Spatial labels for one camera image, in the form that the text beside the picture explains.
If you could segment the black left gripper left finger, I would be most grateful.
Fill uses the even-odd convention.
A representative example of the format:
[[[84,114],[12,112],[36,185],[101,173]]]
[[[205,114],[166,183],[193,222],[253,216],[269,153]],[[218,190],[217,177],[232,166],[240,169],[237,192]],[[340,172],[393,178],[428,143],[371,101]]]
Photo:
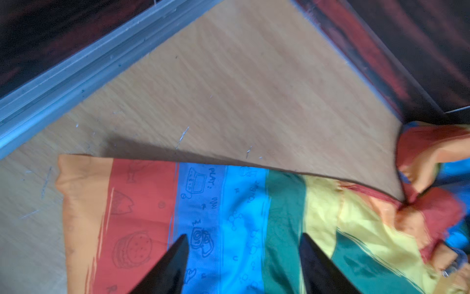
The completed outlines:
[[[130,294],[181,294],[188,255],[188,237],[183,234]]]

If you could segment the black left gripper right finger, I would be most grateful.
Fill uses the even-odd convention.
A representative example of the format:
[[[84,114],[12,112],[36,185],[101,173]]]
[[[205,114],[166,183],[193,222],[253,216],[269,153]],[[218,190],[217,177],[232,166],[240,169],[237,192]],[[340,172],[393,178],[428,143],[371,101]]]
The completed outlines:
[[[307,294],[360,294],[306,233],[300,239],[299,257]]]

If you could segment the rainbow striped zip jacket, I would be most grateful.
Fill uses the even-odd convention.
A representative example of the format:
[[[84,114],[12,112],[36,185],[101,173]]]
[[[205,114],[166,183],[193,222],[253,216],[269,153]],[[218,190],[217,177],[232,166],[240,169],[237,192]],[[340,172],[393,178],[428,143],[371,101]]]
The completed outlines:
[[[364,294],[467,294],[470,128],[411,122],[396,151],[404,201],[257,167],[61,155],[67,290],[128,294],[186,235],[185,294],[303,294],[307,234]]]

